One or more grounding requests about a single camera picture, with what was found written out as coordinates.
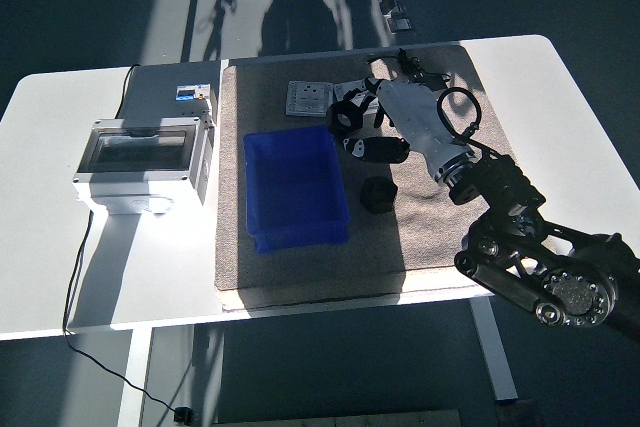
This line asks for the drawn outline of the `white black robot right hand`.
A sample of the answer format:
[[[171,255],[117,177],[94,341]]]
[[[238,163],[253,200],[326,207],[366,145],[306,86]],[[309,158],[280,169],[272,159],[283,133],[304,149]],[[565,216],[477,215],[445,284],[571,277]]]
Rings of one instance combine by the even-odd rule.
[[[357,138],[369,105],[376,100],[374,126],[384,119],[396,137]],[[366,78],[356,83],[327,112],[328,129],[344,150],[365,162],[399,164],[411,152],[424,156],[429,175],[441,185],[455,186],[473,163],[474,153],[454,139],[446,118],[438,113],[434,93],[425,85]]]

